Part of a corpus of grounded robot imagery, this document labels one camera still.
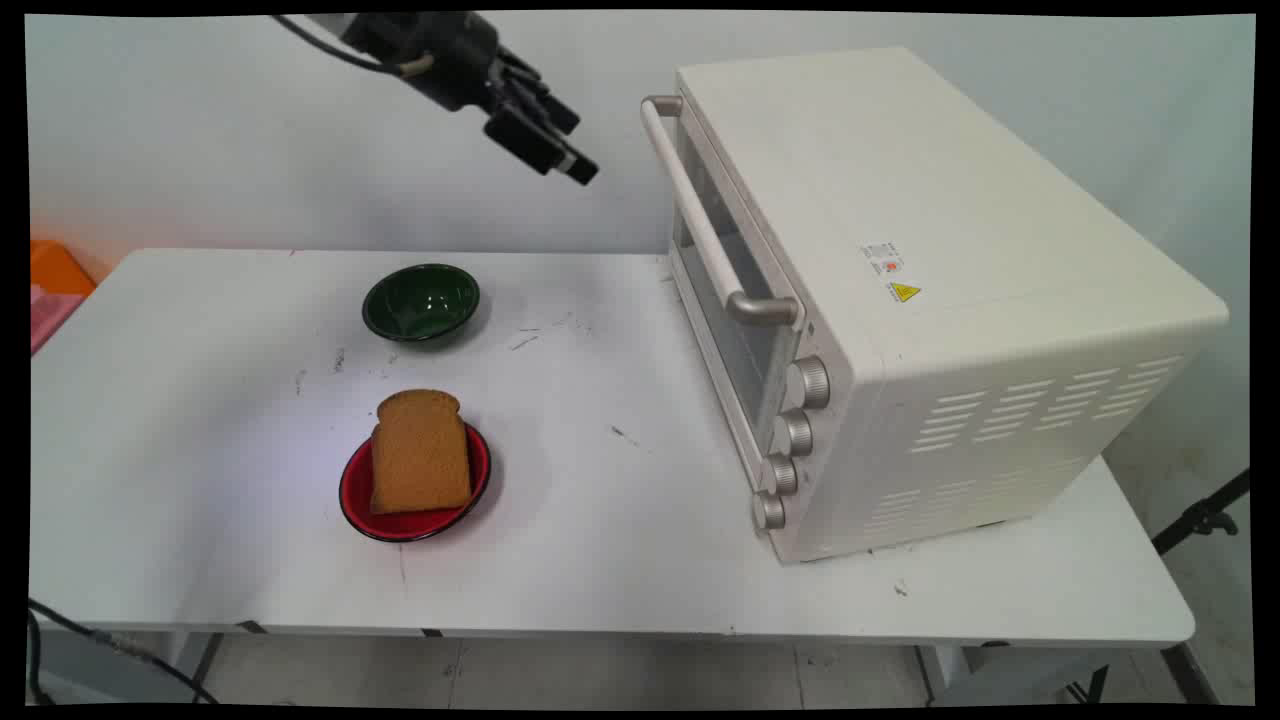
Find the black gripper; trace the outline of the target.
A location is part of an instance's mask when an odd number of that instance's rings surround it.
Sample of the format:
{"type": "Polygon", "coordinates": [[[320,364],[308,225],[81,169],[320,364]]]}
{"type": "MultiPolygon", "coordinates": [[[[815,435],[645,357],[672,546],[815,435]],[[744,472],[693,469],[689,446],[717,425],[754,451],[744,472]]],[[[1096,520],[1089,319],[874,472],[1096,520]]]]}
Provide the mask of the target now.
{"type": "Polygon", "coordinates": [[[538,70],[499,47],[497,28],[477,13],[364,12],[339,38],[393,67],[407,85],[448,111],[490,106],[490,69],[498,59],[503,87],[518,102],[497,106],[485,135],[541,176],[556,170],[586,186],[599,173],[599,165],[567,140],[580,115],[538,70]]]}

